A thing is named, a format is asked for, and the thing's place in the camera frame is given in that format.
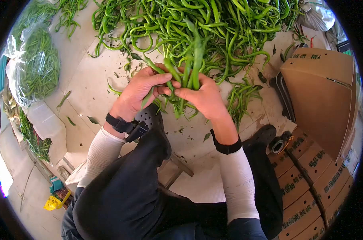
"yellow package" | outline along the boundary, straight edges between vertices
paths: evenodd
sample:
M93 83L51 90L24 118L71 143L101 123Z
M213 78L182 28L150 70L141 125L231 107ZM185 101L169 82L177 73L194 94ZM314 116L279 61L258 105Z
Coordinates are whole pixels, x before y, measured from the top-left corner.
M67 192L66 196L63 198L62 201L51 195L50 198L47 200L46 204L44 205L44 209L52 211L61 208L68 199L69 195L71 195L70 191Z

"black strap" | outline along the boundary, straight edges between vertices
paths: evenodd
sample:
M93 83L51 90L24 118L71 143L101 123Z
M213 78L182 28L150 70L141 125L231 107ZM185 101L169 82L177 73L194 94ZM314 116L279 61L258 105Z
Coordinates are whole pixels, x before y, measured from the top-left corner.
M220 144L216 140L215 133L213 132L213 129L211 129L211 134L212 134L212 137L213 137L213 144L215 144L216 150L223 153L223 154L228 155L228 154L237 152L242 147L240 137L239 137L239 139L237 140L236 143L227 146L227 145Z
M127 129L129 127L131 127L132 122L126 122L124 119L122 119L121 117L118 118L114 118L111 116L110 113L107 114L107 116L105 117L105 120L107 121L107 123L111 124L113 129L115 129L118 132L126 132Z

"plastic bag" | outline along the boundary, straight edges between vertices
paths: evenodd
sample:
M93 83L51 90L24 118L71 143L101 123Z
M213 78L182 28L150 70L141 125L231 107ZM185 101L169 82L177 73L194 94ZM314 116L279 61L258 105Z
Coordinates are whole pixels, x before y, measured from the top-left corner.
M60 209L64 204L66 204L70 195L71 195L71 192L68 189L66 189L65 187L63 187L59 190L56 190L49 197L49 199L47 200L47 202L43 208L48 211Z
M6 73L16 102L29 106L58 88L60 60L45 24L24 29L21 40L20 51L8 62Z
M32 0L12 27L8 35L4 55L9 58L15 58L15 54L20 51L23 30L37 23L42 23L48 27L56 12L57 8L51 2L47 0Z
M325 32L325 36L333 51L337 51L337 44L348 40L342 26L340 25L339 21L337 21L337 19L334 22L333 27Z
M297 23L315 31L328 31L336 19L332 10L323 0L300 1L301 9L306 12L297 18Z

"cardboard box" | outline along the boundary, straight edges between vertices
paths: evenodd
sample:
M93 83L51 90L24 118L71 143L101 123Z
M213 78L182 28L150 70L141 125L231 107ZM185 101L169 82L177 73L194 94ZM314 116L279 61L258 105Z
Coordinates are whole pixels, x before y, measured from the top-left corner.
M309 189L308 183L295 166L279 177L278 183L283 194L283 209L294 203Z
M325 209L336 199L350 176L345 162L339 158L313 184Z
M292 135L293 140L289 142L286 149L298 159L313 144L313 140L299 128L296 128ZM293 167L293 161L284 151L279 155L269 154L268 158L275 169L277 178Z
M356 103L352 56L298 48L280 71L292 99L297 126L337 159L354 119L350 116L355 112L351 105Z
M331 225L334 222L334 219L337 217L337 214L339 213L342 204L345 202L352 184L353 177L350 176L340 193L337 195L336 199L333 200L328 208L325 209L325 214L327 216L329 225Z
M325 232L324 221L320 216L308 228L295 236L292 240L316 240Z
M310 191L284 210L280 240L290 240L304 231L320 216L319 208Z
M317 143L313 143L298 161L307 171L310 179L316 182L332 162L332 158Z

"finger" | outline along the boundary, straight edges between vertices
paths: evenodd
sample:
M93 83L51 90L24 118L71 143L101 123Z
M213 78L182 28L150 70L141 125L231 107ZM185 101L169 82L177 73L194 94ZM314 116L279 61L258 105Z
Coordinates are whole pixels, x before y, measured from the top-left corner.
M168 96L171 95L171 90L168 87L155 88L153 91L153 94L156 96L155 92L157 93L157 95L159 95L159 94L167 94Z
M161 68L163 71L165 71L166 73L168 72L168 69L165 67L164 64L162 63L155 63L155 66Z
M175 88L181 88L181 83L179 83L178 81L171 80L171 83L172 83L172 85L173 85Z
M155 71L150 67L145 67L135 74L135 77L149 77L155 75Z
M171 83L174 88L181 88L181 84L178 81L171 80ZM157 90L159 94L167 94L169 96L171 95L171 90L167 86L157 87L154 89L154 92L155 90Z
M171 80L172 74L164 73L164 74L155 74L145 79L145 84L152 87L158 84L166 83L167 81Z
M201 83L201 85L204 84L215 84L215 80L213 80L212 78L208 78L206 75L199 73L199 81Z
M183 98L191 103L195 103L198 97L198 91L194 91L188 88L178 88L175 89L175 95Z

